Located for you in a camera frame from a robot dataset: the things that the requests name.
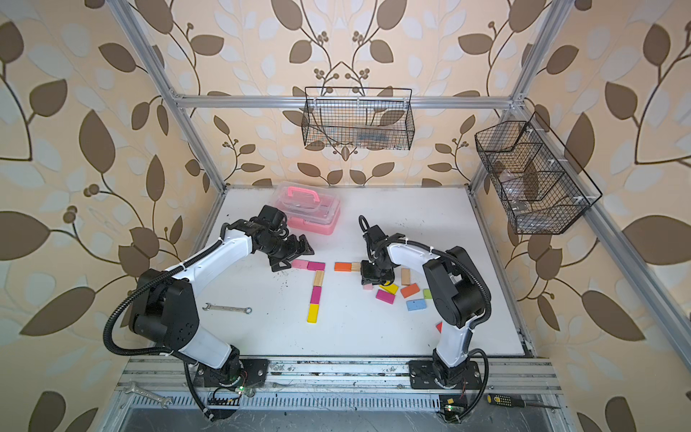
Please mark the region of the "orange block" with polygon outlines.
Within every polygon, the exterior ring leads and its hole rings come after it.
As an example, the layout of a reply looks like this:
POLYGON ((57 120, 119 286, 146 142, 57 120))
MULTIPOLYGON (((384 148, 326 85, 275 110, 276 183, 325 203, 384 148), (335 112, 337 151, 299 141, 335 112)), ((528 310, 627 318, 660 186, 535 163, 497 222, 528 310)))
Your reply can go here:
POLYGON ((337 262, 335 264, 334 269, 336 272, 350 273, 350 272, 352 272, 352 264, 351 263, 337 262))

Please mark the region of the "yellow block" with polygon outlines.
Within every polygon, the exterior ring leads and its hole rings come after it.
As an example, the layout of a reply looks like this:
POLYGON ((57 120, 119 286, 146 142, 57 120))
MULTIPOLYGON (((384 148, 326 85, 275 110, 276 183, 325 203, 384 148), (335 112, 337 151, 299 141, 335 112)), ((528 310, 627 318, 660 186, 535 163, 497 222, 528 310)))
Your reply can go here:
POLYGON ((392 295, 396 295, 396 293, 399 291, 399 286, 396 284, 381 285, 380 288, 392 295))
POLYGON ((311 303, 309 306, 307 322, 310 324, 315 324, 318 321, 320 306, 318 304, 311 303))

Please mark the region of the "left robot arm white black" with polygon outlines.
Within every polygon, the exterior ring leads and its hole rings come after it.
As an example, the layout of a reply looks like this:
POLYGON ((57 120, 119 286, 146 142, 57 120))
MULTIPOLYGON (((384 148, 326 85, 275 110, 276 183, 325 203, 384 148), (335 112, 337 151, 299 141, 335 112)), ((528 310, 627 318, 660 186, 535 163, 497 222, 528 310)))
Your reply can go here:
POLYGON ((165 271, 144 272, 137 288, 106 321, 105 348, 116 356, 174 356, 201 367, 219 387, 245 384, 248 373, 239 350, 202 326, 196 299, 226 269, 256 252, 265 254, 271 270, 279 272, 314 250, 306 236, 289 232, 283 212, 268 205, 250 220, 225 222, 219 239, 208 248, 165 271), (130 315, 130 331, 152 347, 125 348, 114 341, 115 324, 125 312, 130 315))

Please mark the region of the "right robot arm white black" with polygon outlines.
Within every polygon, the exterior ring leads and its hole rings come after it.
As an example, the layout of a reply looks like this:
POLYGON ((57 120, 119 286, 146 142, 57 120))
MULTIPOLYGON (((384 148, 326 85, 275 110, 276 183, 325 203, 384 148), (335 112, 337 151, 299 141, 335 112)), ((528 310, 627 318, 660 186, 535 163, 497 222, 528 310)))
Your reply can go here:
POLYGON ((364 284, 391 285, 395 269, 403 266, 426 278, 437 313, 443 320, 441 338, 433 351, 437 384, 453 388, 462 381, 470 357, 475 328, 491 317, 491 292, 468 252, 446 251, 413 241, 402 234, 386 235, 377 226, 363 234, 367 259, 361 264, 364 284))

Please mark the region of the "red-orange block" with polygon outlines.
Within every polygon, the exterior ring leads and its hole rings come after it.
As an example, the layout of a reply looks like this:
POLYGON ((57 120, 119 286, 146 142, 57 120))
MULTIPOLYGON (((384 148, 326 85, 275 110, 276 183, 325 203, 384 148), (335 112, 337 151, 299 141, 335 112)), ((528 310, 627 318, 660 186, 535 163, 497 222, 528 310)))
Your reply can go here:
POLYGON ((401 295, 403 298, 408 299, 412 297, 413 295, 416 295, 420 292, 420 288, 417 284, 410 284, 408 286, 405 286, 401 288, 401 295))

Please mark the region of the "pink plastic toolbox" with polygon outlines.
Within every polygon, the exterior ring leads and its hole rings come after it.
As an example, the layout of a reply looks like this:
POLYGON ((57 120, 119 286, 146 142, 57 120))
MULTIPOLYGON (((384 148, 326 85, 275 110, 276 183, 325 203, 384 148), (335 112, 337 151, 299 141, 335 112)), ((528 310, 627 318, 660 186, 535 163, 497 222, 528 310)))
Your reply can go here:
POLYGON ((269 204, 285 214, 290 228, 325 236, 334 232, 341 208, 329 189, 290 182, 278 185, 269 204))

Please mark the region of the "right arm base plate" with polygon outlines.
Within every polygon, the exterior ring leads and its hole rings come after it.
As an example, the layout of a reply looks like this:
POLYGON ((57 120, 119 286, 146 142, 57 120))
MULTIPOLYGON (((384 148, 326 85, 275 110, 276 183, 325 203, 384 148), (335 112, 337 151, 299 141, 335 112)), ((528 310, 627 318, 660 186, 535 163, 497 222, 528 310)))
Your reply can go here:
POLYGON ((473 361, 449 368, 441 361, 411 360, 408 376, 414 390, 479 390, 482 384, 479 366, 473 361))

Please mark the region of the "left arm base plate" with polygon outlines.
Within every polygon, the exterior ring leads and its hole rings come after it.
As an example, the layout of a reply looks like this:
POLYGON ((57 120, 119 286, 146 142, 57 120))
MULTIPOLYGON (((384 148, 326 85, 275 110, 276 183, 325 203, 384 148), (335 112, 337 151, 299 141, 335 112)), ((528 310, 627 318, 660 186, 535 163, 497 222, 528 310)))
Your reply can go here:
POLYGON ((196 378, 203 387, 257 387, 266 381, 269 365, 266 358, 234 357, 220 369, 199 365, 196 378))

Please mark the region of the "magenta block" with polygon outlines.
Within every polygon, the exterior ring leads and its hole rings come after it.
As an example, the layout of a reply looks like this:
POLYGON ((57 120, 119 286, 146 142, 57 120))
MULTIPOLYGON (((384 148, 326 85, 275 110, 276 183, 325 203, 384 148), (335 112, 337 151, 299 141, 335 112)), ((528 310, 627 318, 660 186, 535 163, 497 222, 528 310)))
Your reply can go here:
POLYGON ((320 304, 320 297, 322 293, 322 288, 320 286, 313 286, 311 292, 311 304, 320 304))
POLYGON ((324 271, 326 269, 326 265, 320 262, 309 261, 307 264, 307 269, 310 271, 324 271))
POLYGON ((394 304, 395 302, 395 295, 382 289, 377 291, 375 298, 381 302, 385 302, 386 304, 394 304))

